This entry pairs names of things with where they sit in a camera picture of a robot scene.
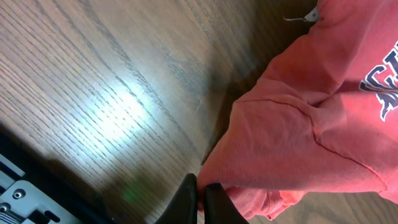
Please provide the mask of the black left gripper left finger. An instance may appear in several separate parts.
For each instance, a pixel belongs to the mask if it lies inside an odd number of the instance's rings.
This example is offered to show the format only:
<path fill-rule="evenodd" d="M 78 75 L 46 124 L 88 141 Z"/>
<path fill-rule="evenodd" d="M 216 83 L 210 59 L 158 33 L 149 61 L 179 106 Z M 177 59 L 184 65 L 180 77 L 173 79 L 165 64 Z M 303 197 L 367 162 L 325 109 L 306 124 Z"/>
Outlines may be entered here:
<path fill-rule="evenodd" d="M 155 224 L 197 224 L 197 177 L 187 174 Z"/>

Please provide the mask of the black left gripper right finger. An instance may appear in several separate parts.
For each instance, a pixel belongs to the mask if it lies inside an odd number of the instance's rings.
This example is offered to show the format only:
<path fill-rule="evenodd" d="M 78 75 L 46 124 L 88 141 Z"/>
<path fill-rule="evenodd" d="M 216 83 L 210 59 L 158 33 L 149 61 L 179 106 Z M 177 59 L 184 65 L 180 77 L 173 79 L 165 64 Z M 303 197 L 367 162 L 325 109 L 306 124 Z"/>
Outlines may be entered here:
<path fill-rule="evenodd" d="M 220 183 L 205 187 L 205 224 L 249 224 L 238 212 Z"/>

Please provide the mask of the orange red soccer t-shirt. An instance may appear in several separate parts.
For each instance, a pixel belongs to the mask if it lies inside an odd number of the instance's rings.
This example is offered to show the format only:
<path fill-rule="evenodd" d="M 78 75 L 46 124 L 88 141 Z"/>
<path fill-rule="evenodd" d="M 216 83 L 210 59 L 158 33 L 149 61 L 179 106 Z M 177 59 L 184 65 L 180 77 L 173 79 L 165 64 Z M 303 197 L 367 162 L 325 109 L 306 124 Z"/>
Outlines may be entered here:
<path fill-rule="evenodd" d="M 319 18 L 233 103 L 198 174 L 244 218 L 274 219 L 308 192 L 397 201 L 397 2 L 319 1 Z"/>

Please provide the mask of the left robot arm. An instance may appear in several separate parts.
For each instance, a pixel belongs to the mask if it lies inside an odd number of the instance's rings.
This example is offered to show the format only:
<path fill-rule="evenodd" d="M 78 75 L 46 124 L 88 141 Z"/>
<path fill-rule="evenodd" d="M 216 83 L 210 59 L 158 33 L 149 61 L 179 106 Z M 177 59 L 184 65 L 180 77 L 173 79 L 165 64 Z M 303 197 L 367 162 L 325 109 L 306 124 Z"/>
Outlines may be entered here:
<path fill-rule="evenodd" d="M 59 174 L 81 180 L 60 162 L 44 162 L 1 124 L 1 223 L 144 223 L 111 215 L 90 187 L 78 192 Z M 189 173 L 154 223 L 198 223 L 197 193 Z M 219 183 L 205 187 L 203 203 L 204 223 L 249 223 Z"/>

